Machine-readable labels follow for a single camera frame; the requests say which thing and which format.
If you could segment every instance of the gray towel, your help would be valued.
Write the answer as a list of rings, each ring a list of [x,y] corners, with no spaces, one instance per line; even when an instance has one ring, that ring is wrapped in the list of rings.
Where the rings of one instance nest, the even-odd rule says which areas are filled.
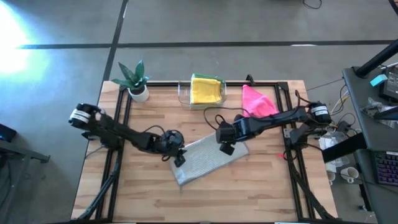
[[[233,146],[235,150],[232,156],[221,152],[220,146],[221,144],[216,142],[214,133],[185,146],[187,150],[184,153],[185,163],[179,168],[174,165],[174,159],[171,159],[170,167],[179,186],[249,154],[248,148],[242,142],[237,142]]]

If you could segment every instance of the green plant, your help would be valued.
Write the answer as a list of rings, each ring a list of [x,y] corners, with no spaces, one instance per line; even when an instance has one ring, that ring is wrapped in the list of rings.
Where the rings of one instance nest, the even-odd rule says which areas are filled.
[[[116,84],[124,85],[131,90],[138,90],[142,88],[149,79],[148,77],[144,76],[144,62],[142,60],[138,62],[135,73],[120,62],[119,67],[122,70],[122,73],[126,80],[120,80],[117,78],[112,79],[112,82]]]

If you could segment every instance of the wooden table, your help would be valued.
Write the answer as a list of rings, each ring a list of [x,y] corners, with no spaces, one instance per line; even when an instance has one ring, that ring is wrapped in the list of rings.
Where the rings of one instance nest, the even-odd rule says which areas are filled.
[[[297,104],[294,90],[307,98],[304,82],[287,81],[292,104]],[[254,87],[276,102],[275,90]],[[119,86],[104,82],[100,107],[113,115]],[[203,119],[203,111],[183,110],[177,97],[177,87],[149,87],[150,97],[144,103],[131,105],[129,126],[143,131],[154,124],[165,130],[183,133],[186,144],[213,132]],[[226,107],[241,107],[242,88],[228,87]],[[122,122],[125,102],[119,122]],[[208,112],[208,119],[222,113],[232,121],[240,111]],[[284,151],[281,128],[264,131],[246,142],[249,155],[232,164],[194,180],[180,190],[168,162],[159,155],[138,151],[125,144],[119,178],[114,222],[271,222],[297,221],[292,186],[286,161],[278,155]],[[99,142],[92,141],[87,153]],[[98,151],[85,160],[76,195],[72,218],[78,217],[98,193],[101,185],[106,150]],[[314,148],[303,150],[310,188],[330,214],[337,217],[322,154]],[[303,210],[307,211],[300,194]],[[108,211],[106,198],[104,213]]]

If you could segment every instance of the mug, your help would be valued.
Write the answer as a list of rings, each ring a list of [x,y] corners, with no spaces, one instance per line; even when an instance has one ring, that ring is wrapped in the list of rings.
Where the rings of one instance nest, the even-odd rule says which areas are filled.
[[[328,172],[328,179],[329,179],[329,184],[332,186],[333,185],[333,181],[336,179],[336,174],[334,172]]]
[[[349,184],[352,184],[354,182],[354,179],[357,179],[359,177],[359,172],[354,167],[348,167],[342,169],[340,171],[340,175],[343,179],[347,180]]]

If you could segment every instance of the gray floor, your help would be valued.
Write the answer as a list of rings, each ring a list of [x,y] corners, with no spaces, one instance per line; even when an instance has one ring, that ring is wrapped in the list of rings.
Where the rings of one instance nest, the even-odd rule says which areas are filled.
[[[4,1],[0,12],[8,12],[2,15],[12,25],[0,40],[12,46],[109,44],[121,4],[122,0]],[[119,42],[391,40],[398,35],[396,20],[387,0],[323,0],[319,10],[304,7],[300,0],[130,0]],[[152,80],[188,80],[194,72],[241,80],[250,73],[258,80],[305,80],[311,89],[341,78],[342,68],[361,65],[384,47],[118,49],[110,78],[121,76],[117,62],[132,67],[143,58]],[[70,218],[87,142],[67,120],[77,103],[97,102],[108,54],[109,49],[0,52],[0,123],[19,132],[19,145],[51,155],[48,164],[31,165],[9,223]],[[308,95],[333,106],[342,86],[341,80]],[[353,112],[350,102],[345,108]],[[369,216],[358,210],[363,203],[358,186],[338,178],[332,191],[339,217],[363,222]]]

